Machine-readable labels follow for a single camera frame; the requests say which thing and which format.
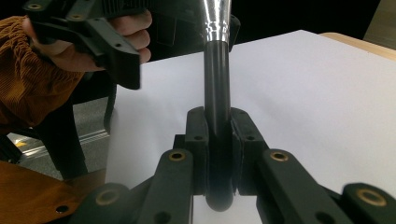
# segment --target corduroy sleeve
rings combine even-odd
[[[0,133],[39,124],[67,101],[84,75],[40,59],[21,28],[23,19],[0,21]]]

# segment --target table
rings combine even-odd
[[[234,46],[230,71],[232,107],[249,113],[269,147],[334,191],[364,182],[396,196],[396,62],[296,31]],[[152,176],[201,105],[202,53],[142,65],[140,91],[118,88],[106,182],[132,188]],[[194,198],[194,224],[260,223],[255,197],[237,196],[223,213],[204,200]]]

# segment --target orange fabric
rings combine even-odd
[[[86,194],[104,184],[104,173],[98,171],[63,182],[0,161],[0,223],[39,224],[69,216]],[[60,214],[56,211],[60,206],[68,210]]]
[[[23,18],[0,21],[0,134],[39,124],[67,101],[84,75],[40,59],[21,28]]]

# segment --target floor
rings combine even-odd
[[[364,40],[396,49],[396,1],[382,0],[367,30]],[[89,171],[106,167],[109,136],[103,127],[107,98],[75,105],[76,124]],[[61,179],[41,142],[10,134],[24,155],[20,165],[45,175]]]

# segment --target person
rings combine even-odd
[[[109,23],[139,51],[141,63],[150,59],[148,10]],[[72,43],[40,44],[27,16],[0,20],[0,134],[35,127],[67,101],[86,72],[101,70]]]

